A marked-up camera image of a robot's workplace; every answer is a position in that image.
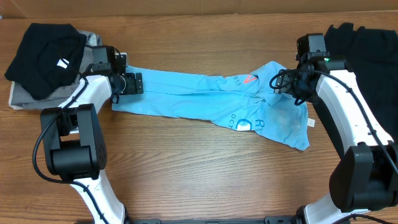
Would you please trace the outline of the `light blue t-shirt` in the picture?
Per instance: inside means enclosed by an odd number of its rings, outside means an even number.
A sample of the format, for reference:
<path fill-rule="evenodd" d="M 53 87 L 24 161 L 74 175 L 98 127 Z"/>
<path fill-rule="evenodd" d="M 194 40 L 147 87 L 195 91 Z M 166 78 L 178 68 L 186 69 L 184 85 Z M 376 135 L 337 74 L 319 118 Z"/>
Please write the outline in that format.
<path fill-rule="evenodd" d="M 284 67 L 271 61 L 255 71 L 229 77 L 127 68 L 141 73 L 144 92 L 121 96 L 112 109 L 135 114 L 211 121 L 305 150 L 308 109 L 290 95 L 274 93 L 269 82 Z"/>

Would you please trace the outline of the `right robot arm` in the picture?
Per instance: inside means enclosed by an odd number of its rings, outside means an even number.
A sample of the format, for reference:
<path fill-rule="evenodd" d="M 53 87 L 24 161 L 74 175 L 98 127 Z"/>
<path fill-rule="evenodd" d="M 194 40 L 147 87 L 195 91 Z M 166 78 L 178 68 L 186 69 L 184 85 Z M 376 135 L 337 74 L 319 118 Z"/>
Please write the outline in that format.
<path fill-rule="evenodd" d="M 370 211 L 397 205 L 397 144 L 381 127 L 363 98 L 351 65 L 332 56 L 322 34 L 297 40 L 295 69 L 271 78 L 277 94 L 295 105 L 312 103 L 340 161 L 328 193 L 293 216 L 267 217 L 266 223 L 349 223 Z"/>

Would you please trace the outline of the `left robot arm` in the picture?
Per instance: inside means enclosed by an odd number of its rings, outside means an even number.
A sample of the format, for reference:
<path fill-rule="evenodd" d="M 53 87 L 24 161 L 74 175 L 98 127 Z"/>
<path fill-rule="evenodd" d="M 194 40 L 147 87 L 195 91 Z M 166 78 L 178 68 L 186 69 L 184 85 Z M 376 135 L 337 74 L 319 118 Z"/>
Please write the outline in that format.
<path fill-rule="evenodd" d="M 80 75 L 72 95 L 54 108 L 42 110 L 42 131 L 32 163 L 48 182 L 73 187 L 93 216 L 93 223 L 132 223 L 107 178 L 106 144 L 98 113 L 106 101 L 144 91 L 142 74 L 128 73 L 127 54 L 117 48 L 90 46 L 93 63 Z"/>

